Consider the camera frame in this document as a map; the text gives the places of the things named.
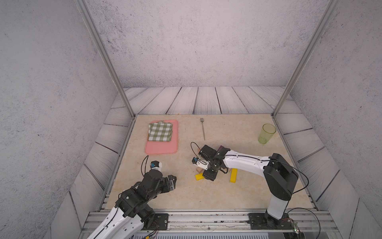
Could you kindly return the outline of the yellow rectangular block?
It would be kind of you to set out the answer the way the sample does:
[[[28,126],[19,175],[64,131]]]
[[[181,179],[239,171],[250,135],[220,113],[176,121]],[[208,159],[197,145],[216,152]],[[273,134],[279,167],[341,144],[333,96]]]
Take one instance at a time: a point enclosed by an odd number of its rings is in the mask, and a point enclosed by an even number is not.
[[[231,175],[230,175],[230,182],[231,183],[236,183],[237,173],[238,173],[238,169],[234,168],[231,170]]]
[[[196,179],[196,181],[204,179],[203,173],[199,173],[199,174],[195,175],[195,179]]]

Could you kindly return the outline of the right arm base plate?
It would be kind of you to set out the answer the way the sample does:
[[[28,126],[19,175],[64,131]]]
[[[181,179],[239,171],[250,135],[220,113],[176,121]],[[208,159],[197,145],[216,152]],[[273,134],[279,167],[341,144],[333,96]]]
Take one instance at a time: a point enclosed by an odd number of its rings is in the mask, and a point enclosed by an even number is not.
[[[293,230],[294,225],[288,214],[284,213],[281,219],[275,219],[267,212],[249,213],[247,223],[252,230]]]

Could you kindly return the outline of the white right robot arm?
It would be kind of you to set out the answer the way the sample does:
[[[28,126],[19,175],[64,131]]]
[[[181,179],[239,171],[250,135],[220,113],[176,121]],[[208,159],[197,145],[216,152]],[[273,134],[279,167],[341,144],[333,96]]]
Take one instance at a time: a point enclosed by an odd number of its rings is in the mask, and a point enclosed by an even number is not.
[[[299,179],[295,168],[278,153],[254,156],[225,147],[215,150],[204,145],[192,163],[203,169],[203,177],[210,181],[216,179],[219,171],[227,173],[229,169],[240,169],[263,177],[272,194],[266,216],[278,221],[282,219]]]

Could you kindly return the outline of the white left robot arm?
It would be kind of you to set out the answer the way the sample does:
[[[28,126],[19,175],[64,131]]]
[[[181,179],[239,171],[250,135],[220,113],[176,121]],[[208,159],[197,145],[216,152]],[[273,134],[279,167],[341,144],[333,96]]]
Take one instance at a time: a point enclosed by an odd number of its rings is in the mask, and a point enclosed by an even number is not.
[[[151,169],[142,181],[123,191],[102,223],[92,232],[89,239],[130,239],[137,232],[146,229],[157,231],[155,211],[148,202],[159,194],[176,188],[177,177]]]

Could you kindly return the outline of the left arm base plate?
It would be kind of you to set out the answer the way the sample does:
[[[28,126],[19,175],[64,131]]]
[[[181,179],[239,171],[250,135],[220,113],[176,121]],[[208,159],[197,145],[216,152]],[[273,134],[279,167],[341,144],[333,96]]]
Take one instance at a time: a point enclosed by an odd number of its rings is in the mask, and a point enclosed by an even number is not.
[[[147,231],[166,231],[168,229],[169,214],[155,213],[144,220],[143,230]]]

